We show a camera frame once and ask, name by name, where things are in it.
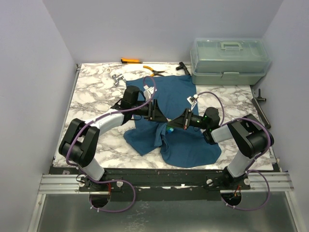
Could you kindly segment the rainbow flower plush brooch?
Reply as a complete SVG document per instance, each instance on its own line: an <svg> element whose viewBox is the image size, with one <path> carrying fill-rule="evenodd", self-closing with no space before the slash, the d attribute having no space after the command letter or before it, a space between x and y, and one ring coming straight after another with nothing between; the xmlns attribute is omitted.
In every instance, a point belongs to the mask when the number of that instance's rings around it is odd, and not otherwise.
<svg viewBox="0 0 309 232"><path fill-rule="evenodd" d="M170 121L171 119L167 118L166 133L172 133L174 131L174 128L169 125Z"/></svg>

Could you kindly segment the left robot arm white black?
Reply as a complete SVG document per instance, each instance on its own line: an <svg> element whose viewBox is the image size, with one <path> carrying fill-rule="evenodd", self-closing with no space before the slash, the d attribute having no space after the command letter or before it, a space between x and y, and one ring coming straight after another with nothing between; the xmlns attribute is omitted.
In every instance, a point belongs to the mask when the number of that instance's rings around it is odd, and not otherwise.
<svg viewBox="0 0 309 232"><path fill-rule="evenodd" d="M69 165L78 167L90 180L90 185L97 191L104 190L107 179L105 170L95 159L98 139L109 130L122 126L132 119L133 115L155 122L167 122L154 99L155 87L144 86L141 91L136 86L128 86L123 97L107 112L87 121L75 118L69 124L60 142L58 152Z"/></svg>

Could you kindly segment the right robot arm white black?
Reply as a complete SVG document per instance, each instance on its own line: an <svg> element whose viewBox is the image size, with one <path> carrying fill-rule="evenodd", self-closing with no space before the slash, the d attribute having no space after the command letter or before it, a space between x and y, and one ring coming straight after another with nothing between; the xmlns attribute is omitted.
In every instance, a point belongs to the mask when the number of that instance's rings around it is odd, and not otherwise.
<svg viewBox="0 0 309 232"><path fill-rule="evenodd" d="M233 160L224 168L222 175L208 186L234 189L248 169L274 144L272 134L252 114L235 119L220 126L218 109L209 107L203 116L186 109L179 117L168 121L168 126L183 130L195 127L204 130L204 140L215 145L234 140L238 151Z"/></svg>

